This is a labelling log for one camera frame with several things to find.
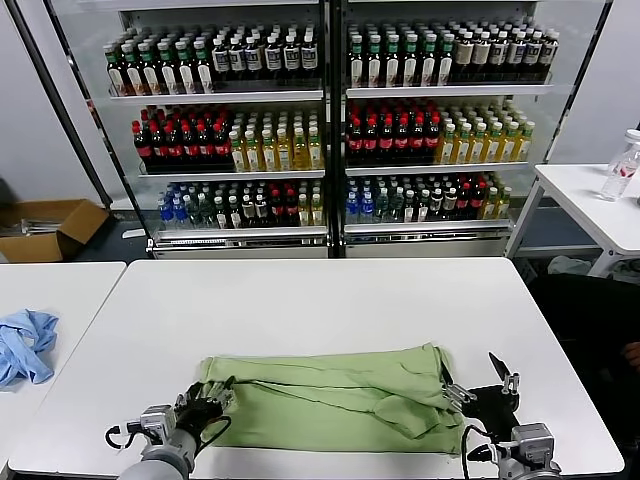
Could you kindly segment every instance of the cardboard box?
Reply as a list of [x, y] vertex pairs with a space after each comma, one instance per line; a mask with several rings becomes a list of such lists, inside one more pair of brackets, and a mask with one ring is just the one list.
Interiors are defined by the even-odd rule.
[[109, 217], [89, 200], [22, 202], [0, 208], [0, 226], [10, 227], [23, 218], [56, 220], [55, 233], [23, 237], [0, 237], [0, 253], [11, 263], [42, 263], [70, 260]]

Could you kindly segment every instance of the blue cloth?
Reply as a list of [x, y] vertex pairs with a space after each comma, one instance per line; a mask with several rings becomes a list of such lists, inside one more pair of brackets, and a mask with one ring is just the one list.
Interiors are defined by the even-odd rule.
[[33, 383], [51, 378], [53, 370], [37, 354], [55, 345], [57, 322], [58, 317], [29, 310], [0, 318], [0, 387], [18, 375]]

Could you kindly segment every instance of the green cloth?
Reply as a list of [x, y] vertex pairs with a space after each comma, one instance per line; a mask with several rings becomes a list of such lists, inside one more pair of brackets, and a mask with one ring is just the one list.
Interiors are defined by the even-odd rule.
[[[236, 377], [233, 422], [218, 446], [459, 454], [462, 416], [442, 395], [441, 360], [448, 361], [445, 352], [431, 344], [318, 357], [210, 357], [200, 381]], [[209, 427], [203, 440], [217, 430]]]

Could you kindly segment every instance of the white table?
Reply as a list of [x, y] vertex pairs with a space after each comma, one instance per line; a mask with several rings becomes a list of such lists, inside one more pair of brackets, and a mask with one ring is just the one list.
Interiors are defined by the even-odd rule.
[[[116, 477], [144, 445], [116, 452], [112, 425], [170, 403], [212, 354], [450, 350], [462, 385], [496, 384], [487, 352], [522, 376], [521, 422], [545, 422], [565, 474], [623, 461], [569, 361], [504, 258], [168, 260], [129, 266], [9, 460], [28, 473]], [[340, 435], [340, 425], [336, 425]], [[192, 478], [461, 478], [439, 454], [207, 448]], [[472, 476], [495, 477], [490, 464]]]
[[619, 260], [640, 257], [640, 181], [632, 179], [622, 198], [608, 202], [599, 197], [607, 179], [607, 165], [537, 165], [536, 179], [520, 214], [506, 256], [513, 258], [533, 214], [546, 192], [602, 248], [591, 276], [607, 276]]
[[54, 377], [0, 388], [0, 470], [125, 268], [124, 262], [0, 265], [0, 317], [27, 308], [60, 318], [55, 347], [42, 355]]

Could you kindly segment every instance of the robotic hand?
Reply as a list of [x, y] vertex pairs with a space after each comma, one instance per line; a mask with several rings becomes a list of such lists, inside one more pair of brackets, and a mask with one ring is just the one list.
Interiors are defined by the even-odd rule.
[[[230, 377], [224, 383], [195, 383], [185, 394], [178, 395], [175, 406], [155, 405], [147, 408], [138, 420], [111, 427], [105, 440], [113, 448], [128, 448], [137, 434], [149, 441], [142, 451], [142, 460], [125, 470], [120, 480], [187, 480], [198, 454], [231, 425], [231, 418], [224, 411], [233, 399], [234, 382], [234, 377]], [[211, 387], [206, 397], [201, 394], [203, 387]], [[202, 431], [217, 422], [224, 422], [224, 426], [203, 443]], [[129, 434], [129, 439], [125, 444], [117, 444], [111, 439], [117, 434]]]
[[[560, 467], [552, 461], [553, 436], [543, 423], [519, 425], [513, 415], [518, 409], [520, 376], [511, 374], [504, 362], [489, 353], [502, 385], [465, 390], [453, 382], [442, 364], [443, 393], [454, 409], [480, 420], [486, 432], [468, 425], [462, 435], [462, 469], [469, 478], [467, 460], [490, 461], [498, 466], [500, 480], [560, 479]], [[467, 456], [467, 436], [471, 430], [490, 439]]]

